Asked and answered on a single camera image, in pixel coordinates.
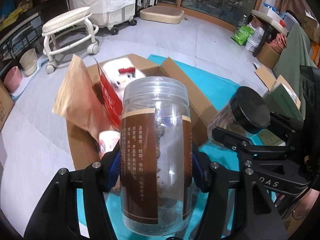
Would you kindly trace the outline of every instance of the clear plastic jar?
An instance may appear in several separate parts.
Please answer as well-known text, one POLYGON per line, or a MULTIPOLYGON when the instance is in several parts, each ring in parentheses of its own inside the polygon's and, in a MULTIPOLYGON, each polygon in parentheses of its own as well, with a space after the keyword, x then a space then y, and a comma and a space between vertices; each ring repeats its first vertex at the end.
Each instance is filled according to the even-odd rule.
POLYGON ((191 214, 192 135, 187 88, 146 77, 124 91, 121 126, 123 222, 145 236, 183 229, 191 214))
POLYGON ((229 103, 210 122, 208 138, 220 145, 212 138, 215 127, 250 138, 269 125, 270 111, 262 97, 249 87, 239 87, 229 103))

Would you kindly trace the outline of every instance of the brown paper bag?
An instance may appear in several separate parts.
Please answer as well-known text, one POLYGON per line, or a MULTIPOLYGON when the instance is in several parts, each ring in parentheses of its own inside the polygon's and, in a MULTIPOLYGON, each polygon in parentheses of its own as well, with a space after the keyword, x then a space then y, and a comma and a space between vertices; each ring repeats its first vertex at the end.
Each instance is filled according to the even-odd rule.
POLYGON ((88 70, 76 55, 73 55, 58 90, 52 112, 88 131, 96 141, 100 132, 110 129, 110 122, 93 90, 88 70))
POLYGON ((271 41, 269 44, 278 54, 281 54, 282 51, 287 47, 287 37, 282 33, 278 33, 277 37, 271 41))

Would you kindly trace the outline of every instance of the stool caster wheel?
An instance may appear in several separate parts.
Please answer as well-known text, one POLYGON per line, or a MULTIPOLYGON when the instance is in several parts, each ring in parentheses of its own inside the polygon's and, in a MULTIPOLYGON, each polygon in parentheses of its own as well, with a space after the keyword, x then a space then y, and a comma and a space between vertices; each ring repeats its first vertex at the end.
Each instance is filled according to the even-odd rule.
POLYGON ((129 23, 130 23, 131 26, 135 26, 135 25, 137 25, 137 20, 136 19, 131 19, 129 21, 129 23))
POLYGON ((91 43, 88 47, 87 47, 87 53, 88 54, 97 54, 99 51, 99 46, 96 43, 91 43))
POLYGON ((48 73, 48 74, 51 74, 54 72, 54 69, 55 67, 57 66, 57 63, 56 61, 52 61, 52 62, 48 62, 47 65, 45 66, 45 71, 48 73))
POLYGON ((118 34, 119 29, 117 27, 112 27, 110 32, 111 32, 111 35, 116 35, 116 34, 118 34))

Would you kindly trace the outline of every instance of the rolling stool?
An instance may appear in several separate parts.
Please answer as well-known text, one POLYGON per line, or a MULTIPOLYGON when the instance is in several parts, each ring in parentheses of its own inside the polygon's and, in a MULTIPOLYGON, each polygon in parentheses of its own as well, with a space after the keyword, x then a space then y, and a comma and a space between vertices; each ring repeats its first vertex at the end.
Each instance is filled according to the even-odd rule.
POLYGON ((68 49, 71 49, 89 39, 91 39, 91 44, 87 47, 87 52, 89 54, 97 54, 99 51, 98 43, 95 39, 95 34, 97 34, 99 27, 97 25, 93 25, 90 20, 88 19, 92 15, 91 8, 90 7, 81 7, 78 9, 74 9, 71 11, 68 11, 66 13, 60 14, 56 16, 55 18, 51 19, 47 23, 45 23, 42 27, 42 36, 44 37, 44 49, 43 54, 48 56, 49 62, 47 63, 45 70, 47 73, 52 73, 57 66, 57 63, 54 59, 54 55, 57 55, 59 53, 62 53, 68 49), (88 33, 87 36, 82 38, 79 41, 76 41, 70 45, 67 45, 63 48, 60 48, 60 46, 56 42, 56 38, 71 32, 75 29, 83 28, 81 26, 81 23, 84 23, 86 26, 86 31, 88 33), (69 27, 72 27, 59 35, 55 36, 55 33, 58 33, 62 30, 65 30, 69 27), (54 50, 51 51, 50 44, 53 43, 54 50))

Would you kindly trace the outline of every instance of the green cloth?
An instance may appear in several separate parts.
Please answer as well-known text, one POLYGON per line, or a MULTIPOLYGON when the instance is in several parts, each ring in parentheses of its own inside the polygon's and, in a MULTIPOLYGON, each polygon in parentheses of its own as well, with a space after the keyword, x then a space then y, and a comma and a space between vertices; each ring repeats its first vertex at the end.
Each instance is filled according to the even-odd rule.
POLYGON ((308 35, 299 25, 294 25, 287 37, 287 48, 273 69, 276 77, 282 75, 301 101, 300 112, 305 117, 306 102, 300 81, 300 65, 316 67, 309 57, 311 43, 308 35))

